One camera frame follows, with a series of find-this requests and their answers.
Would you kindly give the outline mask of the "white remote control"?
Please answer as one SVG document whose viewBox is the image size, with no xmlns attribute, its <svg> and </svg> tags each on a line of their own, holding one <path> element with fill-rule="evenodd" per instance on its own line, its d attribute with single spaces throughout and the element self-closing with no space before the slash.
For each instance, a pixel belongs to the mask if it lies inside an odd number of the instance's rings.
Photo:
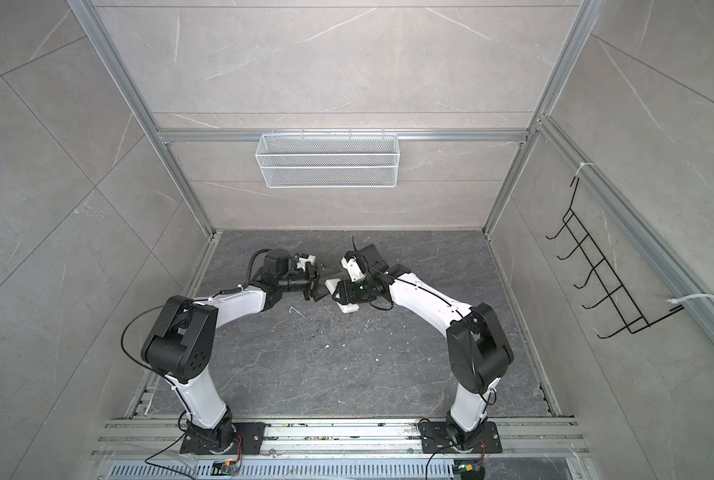
<svg viewBox="0 0 714 480">
<path fill-rule="evenodd" d="M 359 310 L 357 304 L 349 301 L 349 287 L 351 286 L 349 280 L 332 278 L 325 281 L 325 286 L 342 313 L 350 314 Z"/>
</svg>

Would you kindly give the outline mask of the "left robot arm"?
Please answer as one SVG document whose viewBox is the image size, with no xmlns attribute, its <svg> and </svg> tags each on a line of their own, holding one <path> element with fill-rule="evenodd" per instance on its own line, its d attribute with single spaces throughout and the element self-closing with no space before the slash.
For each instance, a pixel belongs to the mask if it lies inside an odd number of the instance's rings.
<svg viewBox="0 0 714 480">
<path fill-rule="evenodd" d="M 230 408 L 209 372 L 216 331 L 271 309 L 285 293 L 317 301 L 319 281 L 314 255 L 261 249 L 251 256 L 245 282 L 205 298 L 176 295 L 165 302 L 140 357 L 176 393 L 186 412 L 187 436 L 213 453 L 227 451 L 236 436 Z"/>
</svg>

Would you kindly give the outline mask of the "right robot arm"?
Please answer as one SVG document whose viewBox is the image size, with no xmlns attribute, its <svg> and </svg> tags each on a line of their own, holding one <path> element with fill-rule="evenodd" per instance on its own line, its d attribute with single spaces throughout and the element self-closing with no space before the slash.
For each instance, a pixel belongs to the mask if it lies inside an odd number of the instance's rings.
<svg viewBox="0 0 714 480">
<path fill-rule="evenodd" d="M 344 313 L 378 299 L 415 313 L 445 338 L 450 369 L 458 383 L 446 414 L 445 435 L 453 448 L 469 450 L 483 433 L 489 407 L 514 353 L 495 310 L 458 301 L 431 287 L 409 268 L 389 265 L 373 244 L 351 250 L 341 260 L 343 278 L 325 282 Z"/>
</svg>

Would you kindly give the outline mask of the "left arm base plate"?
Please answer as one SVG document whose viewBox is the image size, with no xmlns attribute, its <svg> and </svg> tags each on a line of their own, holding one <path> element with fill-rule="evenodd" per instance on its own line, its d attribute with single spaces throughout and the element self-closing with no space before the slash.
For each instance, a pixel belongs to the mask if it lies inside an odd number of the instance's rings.
<svg viewBox="0 0 714 480">
<path fill-rule="evenodd" d="M 189 423 L 179 452 L 230 455 L 241 450 L 245 455 L 259 454 L 265 430 L 266 424 L 262 422 L 222 423 L 210 430 Z"/>
</svg>

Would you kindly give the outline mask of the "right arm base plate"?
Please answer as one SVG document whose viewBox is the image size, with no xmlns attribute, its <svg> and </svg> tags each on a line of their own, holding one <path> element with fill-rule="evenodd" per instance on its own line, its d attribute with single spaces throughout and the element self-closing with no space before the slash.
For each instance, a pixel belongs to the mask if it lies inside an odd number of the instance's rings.
<svg viewBox="0 0 714 480">
<path fill-rule="evenodd" d="M 421 419 L 417 423 L 424 453 L 485 453 L 503 452 L 497 426 L 494 422 L 482 422 L 471 432 L 464 432 L 453 420 L 431 421 Z"/>
</svg>

